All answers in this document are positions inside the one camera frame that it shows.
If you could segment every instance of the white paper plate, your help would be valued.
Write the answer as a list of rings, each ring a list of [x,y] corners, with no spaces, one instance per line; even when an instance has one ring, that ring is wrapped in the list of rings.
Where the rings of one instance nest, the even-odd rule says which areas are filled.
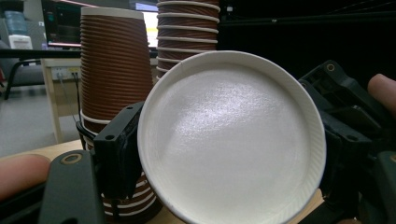
[[[148,182],[188,223],[284,223],[314,194],[326,159],[302,86],[236,51],[169,70],[148,95],[137,137]]]

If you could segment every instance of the cable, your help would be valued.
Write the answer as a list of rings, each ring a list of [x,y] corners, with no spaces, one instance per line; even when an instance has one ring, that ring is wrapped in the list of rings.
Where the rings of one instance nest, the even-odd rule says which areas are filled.
[[[82,119],[81,119],[81,115],[79,114],[79,111],[81,111],[81,104],[80,104],[80,101],[79,101],[78,73],[72,73],[72,76],[73,76],[73,78],[74,78],[74,80],[75,80],[75,83],[76,83],[76,89],[77,89],[77,107],[78,107],[78,117],[79,117],[79,120],[80,120],[80,121],[82,121]]]
[[[70,103],[69,97],[67,96],[66,87],[64,86],[63,78],[62,78],[61,74],[57,74],[56,76],[58,77],[59,81],[61,82],[62,89],[64,90],[64,98],[66,98],[66,101],[69,104],[69,108],[70,108],[70,112],[72,114],[73,120],[75,123],[77,123],[76,118],[74,117],[74,114],[73,114],[72,104]]]

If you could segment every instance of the plate rim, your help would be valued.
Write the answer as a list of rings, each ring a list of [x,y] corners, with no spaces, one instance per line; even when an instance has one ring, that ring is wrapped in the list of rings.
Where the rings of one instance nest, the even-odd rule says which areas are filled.
[[[235,57],[238,60],[234,62],[228,61],[229,58]],[[303,105],[306,105],[309,108],[309,110],[312,111],[313,114],[310,116],[314,116],[314,118],[308,118],[306,113],[304,113],[305,118],[307,119],[307,122],[310,123],[309,126],[311,127],[314,125],[316,127],[315,131],[312,132],[312,128],[309,129],[310,134],[309,136],[315,136],[312,137],[314,140],[317,140],[315,142],[315,148],[318,150],[315,150],[315,163],[317,164],[315,167],[317,168],[315,172],[312,170],[312,163],[309,162],[309,168],[308,170],[310,173],[307,172],[306,175],[308,175],[310,178],[308,179],[307,182],[308,186],[305,185],[302,194],[297,195],[293,200],[290,201],[290,203],[295,204],[296,206],[299,207],[299,209],[294,209],[294,211],[290,211],[290,207],[288,206],[289,210],[285,211],[282,215],[276,215],[275,218],[270,219],[271,222],[285,222],[291,220],[293,217],[297,216],[299,212],[308,204],[309,200],[313,197],[315,194],[316,190],[318,189],[318,185],[320,183],[320,180],[322,178],[323,172],[324,172],[324,167],[325,167],[325,161],[326,161],[326,141],[325,141],[325,132],[324,132],[324,127],[321,122],[320,114],[318,112],[318,109],[315,106],[315,103],[313,102],[312,98],[310,95],[306,92],[306,90],[303,88],[303,86],[291,75],[289,74],[285,69],[277,65],[276,63],[273,63],[263,57],[251,54],[251,53],[246,53],[243,51],[235,51],[235,50],[217,50],[217,51],[209,51],[206,53],[201,53],[197,54],[194,56],[191,56],[188,59],[183,60],[182,62],[178,63],[175,65],[173,68],[171,68],[160,80],[156,83],[156,85],[153,87],[151,92],[148,95],[148,98],[142,108],[142,112],[140,115],[140,120],[139,120],[139,127],[138,133],[137,133],[137,144],[138,144],[138,151],[139,151],[139,156],[140,160],[142,161],[142,166],[143,169],[146,173],[146,176],[148,178],[148,182],[150,185],[153,187],[154,192],[163,200],[163,203],[165,206],[171,210],[172,213],[174,213],[178,218],[187,221],[188,223],[195,223],[197,221],[200,221],[199,219],[192,219],[195,217],[187,217],[184,214],[181,214],[177,209],[172,205],[172,203],[168,202],[168,197],[166,195],[166,189],[158,189],[158,183],[156,182],[156,176],[151,176],[151,175],[156,175],[156,174],[151,174],[150,173],[150,167],[146,162],[145,159],[145,150],[144,150],[144,143],[142,143],[141,139],[144,137],[144,131],[143,128],[144,122],[145,122],[145,117],[150,108],[151,104],[151,99],[155,97],[156,91],[161,91],[161,88],[166,88],[168,85],[172,85],[172,83],[175,83],[175,81],[179,81],[183,79],[184,77],[181,75],[183,70],[188,70],[194,66],[197,66],[202,63],[235,63],[235,64],[241,64],[244,65],[243,62],[246,62],[247,60],[256,62],[256,63],[263,63],[263,65],[258,65],[256,64],[254,68],[256,70],[261,71],[264,66],[267,66],[264,70],[268,70],[267,73],[271,74],[270,78],[274,79],[276,83],[279,84],[279,78],[284,78],[286,79],[288,83],[288,87],[290,85],[292,86],[292,90],[288,91],[290,92],[290,96],[293,96],[292,93],[297,91],[299,92],[300,99],[298,100],[298,105],[302,107]]]

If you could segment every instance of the desk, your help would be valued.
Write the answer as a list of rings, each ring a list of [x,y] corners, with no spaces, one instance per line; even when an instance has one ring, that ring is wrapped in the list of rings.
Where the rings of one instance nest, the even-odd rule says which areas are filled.
[[[51,147],[43,147],[39,148],[36,150],[28,151],[28,152],[23,152],[17,155],[21,154],[39,154],[48,157],[49,159],[53,160],[57,156],[71,150],[75,149],[82,149],[81,142],[79,140],[73,141],[73,142],[67,142],[67,143],[62,143],[59,145],[51,146]],[[13,157],[13,156],[8,156],[4,158],[0,158],[1,160],[4,160],[5,158]],[[304,210],[298,214],[289,224],[294,224],[298,223],[301,221],[306,215],[311,213],[315,208],[317,208],[321,203],[323,203],[323,200],[321,198],[321,193],[319,190],[315,193],[315,195],[312,197],[311,201],[306,205]],[[180,224],[184,223],[177,217],[175,217],[172,213],[169,212],[169,210],[166,207],[163,207],[163,209],[160,211],[160,213],[151,221],[148,222],[148,224]]]
[[[80,50],[0,49],[0,58],[79,58]]]

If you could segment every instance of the dark background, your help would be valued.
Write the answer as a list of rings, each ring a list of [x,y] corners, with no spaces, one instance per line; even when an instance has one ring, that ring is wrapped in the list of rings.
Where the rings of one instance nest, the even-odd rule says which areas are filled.
[[[221,0],[220,5],[218,49],[262,56],[296,78],[335,60],[363,88],[376,73],[396,79],[396,1]]]

